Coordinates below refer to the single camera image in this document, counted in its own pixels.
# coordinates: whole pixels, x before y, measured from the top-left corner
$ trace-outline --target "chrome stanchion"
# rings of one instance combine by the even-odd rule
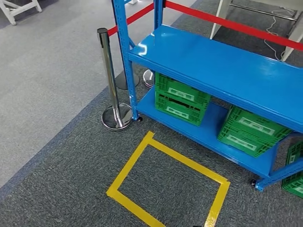
[[[136,75],[136,74],[134,74],[134,86],[137,86],[139,82],[140,82],[139,77],[138,75]],[[124,70],[122,71],[120,74],[119,74],[116,78],[116,85],[117,86],[117,88],[120,88],[120,89],[122,89],[122,90],[128,90],[128,89],[127,87],[125,73],[124,72]]]
[[[147,87],[153,87],[155,83],[155,76],[150,70],[147,70],[143,74],[143,81]]]
[[[118,100],[107,29],[99,28],[97,32],[102,47],[103,60],[107,77],[110,96],[113,103],[103,112],[102,123],[113,131],[126,128],[131,122],[131,108],[128,104],[119,103]]]

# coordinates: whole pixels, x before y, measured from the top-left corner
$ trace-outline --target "shelf unit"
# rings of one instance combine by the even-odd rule
[[[155,109],[154,89],[137,102],[131,63],[135,62],[303,133],[303,69],[162,25],[163,2],[154,0],[155,30],[131,50],[125,9],[113,0],[133,119],[138,112],[187,136],[261,177],[264,187],[303,170],[303,158],[273,171],[277,148],[254,158],[217,140],[227,110],[211,103],[199,127]]]

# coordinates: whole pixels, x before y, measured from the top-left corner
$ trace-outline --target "stacked crates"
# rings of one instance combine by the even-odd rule
[[[286,165],[303,157],[303,141],[289,148]],[[303,198],[303,171],[286,177],[282,181],[282,188]]]
[[[258,157],[290,132],[286,127],[231,106],[218,139]]]
[[[211,96],[156,72],[156,109],[199,126]]]

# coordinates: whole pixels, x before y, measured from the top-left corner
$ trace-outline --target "blue shelf board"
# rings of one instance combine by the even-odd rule
[[[303,132],[303,69],[162,25],[128,58],[151,70]]]
[[[277,145],[255,158],[217,140],[217,135],[220,131],[221,123],[227,115],[227,110],[214,103],[209,103],[203,122],[199,127],[155,109],[154,88],[150,89],[141,99],[137,105],[137,108],[141,113],[217,152],[262,178],[269,177],[269,173],[271,170],[272,164],[275,161],[277,154]]]

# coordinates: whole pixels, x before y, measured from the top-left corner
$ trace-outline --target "yellow floor tape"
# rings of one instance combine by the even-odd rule
[[[188,167],[193,168],[201,174],[209,177],[214,181],[220,183],[220,187],[217,192],[214,202],[212,203],[211,210],[209,213],[204,227],[213,227],[215,226],[221,208],[225,199],[226,194],[228,191],[230,182],[227,179],[211,171],[206,167],[202,166],[191,159],[179,154],[175,150],[170,149],[164,144],[159,143],[156,140],[153,139],[154,133],[149,131],[145,135],[143,140],[136,148],[136,150],[129,158],[129,160],[119,172],[119,174],[113,181],[113,183],[107,191],[107,195],[111,197],[130,212],[134,214],[139,219],[145,222],[146,224],[151,227],[164,227],[165,225],[156,220],[152,215],[146,212],[140,206],[132,202],[126,196],[118,191],[119,187],[125,179],[129,171],[137,162],[137,160],[142,154],[142,152],[147,146],[151,145],[158,150],[162,151],[172,158],[176,159]]]

